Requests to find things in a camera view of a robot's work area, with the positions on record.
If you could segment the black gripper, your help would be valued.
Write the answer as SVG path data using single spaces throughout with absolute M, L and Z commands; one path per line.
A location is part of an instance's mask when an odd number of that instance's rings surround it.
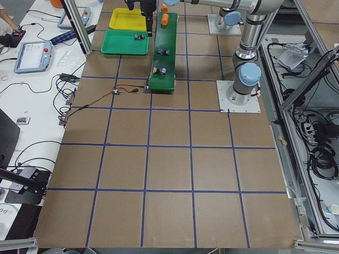
M 156 11 L 156 0 L 127 0 L 128 9 L 134 9 L 135 2 L 140 3 L 141 15 L 145 17 L 148 37 L 153 36 L 153 13 Z

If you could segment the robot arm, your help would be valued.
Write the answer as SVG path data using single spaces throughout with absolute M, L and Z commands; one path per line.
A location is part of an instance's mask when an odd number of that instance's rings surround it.
M 189 1 L 192 5 L 215 6 L 228 11 L 241 10 L 246 13 L 239 46 L 233 55 L 236 79 L 227 90 L 227 99 L 235 105 L 245 105 L 253 88 L 261 79 L 262 71 L 253 61 L 257 56 L 264 35 L 270 27 L 283 1 Z

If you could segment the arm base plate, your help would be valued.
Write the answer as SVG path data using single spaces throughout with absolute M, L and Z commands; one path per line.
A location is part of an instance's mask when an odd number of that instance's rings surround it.
M 239 24 L 228 26 L 219 14 L 208 14 L 209 33 L 214 35 L 240 36 L 241 30 Z
M 232 80 L 218 80 L 217 93 L 219 108 L 225 113 L 261 113 L 255 88 L 248 95 L 240 95 L 234 91 Z

